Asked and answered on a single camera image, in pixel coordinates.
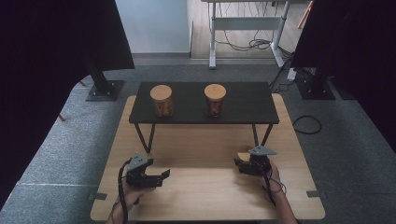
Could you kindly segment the person's right hand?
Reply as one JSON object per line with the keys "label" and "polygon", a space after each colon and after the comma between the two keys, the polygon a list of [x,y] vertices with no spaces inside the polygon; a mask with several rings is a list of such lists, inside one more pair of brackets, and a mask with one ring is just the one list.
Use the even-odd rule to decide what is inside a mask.
{"label": "person's right hand", "polygon": [[263,176],[259,176],[258,180],[262,186],[270,193],[275,194],[283,191],[283,183],[280,181],[279,171],[276,165],[270,161],[272,169]]}

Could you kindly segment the person's left hand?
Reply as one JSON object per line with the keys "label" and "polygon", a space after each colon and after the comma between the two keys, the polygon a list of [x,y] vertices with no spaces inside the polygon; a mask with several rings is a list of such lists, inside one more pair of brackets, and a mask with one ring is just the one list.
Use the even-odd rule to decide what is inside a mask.
{"label": "person's left hand", "polygon": [[122,187],[124,193],[124,200],[126,204],[130,206],[132,206],[136,202],[136,200],[142,197],[144,194],[155,190],[155,188],[145,188],[145,189],[133,188],[126,183],[125,179],[122,180]]}

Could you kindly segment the black metal stand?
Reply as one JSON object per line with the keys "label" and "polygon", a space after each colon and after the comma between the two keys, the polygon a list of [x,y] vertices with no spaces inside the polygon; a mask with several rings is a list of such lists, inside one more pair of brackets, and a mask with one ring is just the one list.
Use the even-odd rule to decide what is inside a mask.
{"label": "black metal stand", "polygon": [[335,99],[327,84],[326,74],[316,67],[298,68],[295,82],[304,100]]}
{"label": "black metal stand", "polygon": [[123,87],[123,80],[107,80],[103,71],[94,62],[86,59],[86,68],[93,80],[93,86],[87,95],[87,102],[115,102]]}

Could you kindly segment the white desk frame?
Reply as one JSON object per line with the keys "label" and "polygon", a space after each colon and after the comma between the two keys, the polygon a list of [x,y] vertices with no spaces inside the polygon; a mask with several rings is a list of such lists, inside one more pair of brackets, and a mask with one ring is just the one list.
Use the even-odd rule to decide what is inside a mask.
{"label": "white desk frame", "polygon": [[[282,67],[285,64],[284,55],[282,53],[279,42],[283,34],[287,17],[292,3],[297,3],[302,0],[201,0],[209,4],[209,26],[210,26],[210,42],[209,42],[209,68],[217,68],[217,31],[274,31],[275,36],[269,42],[269,49],[271,50],[276,64]],[[279,3],[284,3],[284,6],[279,15],[273,16],[221,16],[220,6],[222,4],[231,3],[271,3],[275,6]]]}

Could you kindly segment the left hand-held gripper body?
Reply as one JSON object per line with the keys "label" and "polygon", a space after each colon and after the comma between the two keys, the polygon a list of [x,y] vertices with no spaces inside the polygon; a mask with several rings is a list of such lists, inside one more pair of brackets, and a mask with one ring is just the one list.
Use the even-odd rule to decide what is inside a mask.
{"label": "left hand-held gripper body", "polygon": [[157,188],[163,184],[162,175],[147,175],[147,158],[136,152],[128,165],[126,182],[137,189]]}

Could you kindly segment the black curtain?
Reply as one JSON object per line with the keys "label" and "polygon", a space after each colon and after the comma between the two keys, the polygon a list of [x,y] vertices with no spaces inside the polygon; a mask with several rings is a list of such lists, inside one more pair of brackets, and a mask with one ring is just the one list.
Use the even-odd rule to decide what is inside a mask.
{"label": "black curtain", "polygon": [[396,152],[396,0],[314,0],[291,65],[334,76]]}
{"label": "black curtain", "polygon": [[0,0],[0,209],[75,85],[132,68],[116,0]]}

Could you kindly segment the orange stick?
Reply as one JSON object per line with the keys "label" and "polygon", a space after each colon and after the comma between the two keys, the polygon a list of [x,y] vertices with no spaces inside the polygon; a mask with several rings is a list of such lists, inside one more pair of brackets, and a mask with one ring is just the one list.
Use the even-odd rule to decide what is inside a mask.
{"label": "orange stick", "polygon": [[301,19],[300,19],[300,21],[299,21],[299,23],[298,23],[298,25],[297,25],[297,29],[301,29],[301,28],[303,27],[303,25],[304,25],[304,23],[305,23],[305,21],[306,21],[306,19],[307,19],[307,17],[308,17],[308,14],[309,14],[309,12],[310,12],[310,10],[311,10],[311,7],[312,7],[312,5],[313,5],[313,2],[314,2],[314,1],[310,1],[310,2],[309,2],[309,4],[308,4],[308,6],[307,6],[307,8],[306,8],[306,10],[305,10],[305,12],[304,12],[304,14],[303,14],[303,16],[301,17]]}

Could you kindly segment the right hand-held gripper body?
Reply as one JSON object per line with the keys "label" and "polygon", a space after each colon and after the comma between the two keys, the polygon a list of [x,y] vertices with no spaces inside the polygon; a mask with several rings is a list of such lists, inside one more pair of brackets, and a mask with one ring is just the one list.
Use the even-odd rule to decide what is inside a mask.
{"label": "right hand-held gripper body", "polygon": [[242,164],[237,166],[240,173],[246,175],[265,175],[272,169],[268,156],[276,155],[275,151],[264,146],[256,146],[247,153],[250,154],[249,161],[242,161]]}

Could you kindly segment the black raised shelf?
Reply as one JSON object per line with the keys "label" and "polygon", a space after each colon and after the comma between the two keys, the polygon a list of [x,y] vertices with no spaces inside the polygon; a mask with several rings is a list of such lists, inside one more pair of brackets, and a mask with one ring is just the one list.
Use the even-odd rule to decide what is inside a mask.
{"label": "black raised shelf", "polygon": [[272,93],[266,82],[224,82],[226,89],[223,111],[217,118],[206,113],[205,82],[168,82],[172,90],[174,111],[168,118],[156,115],[150,91],[157,84],[139,85],[129,122],[136,129],[145,123],[157,124],[266,124],[279,123]]}

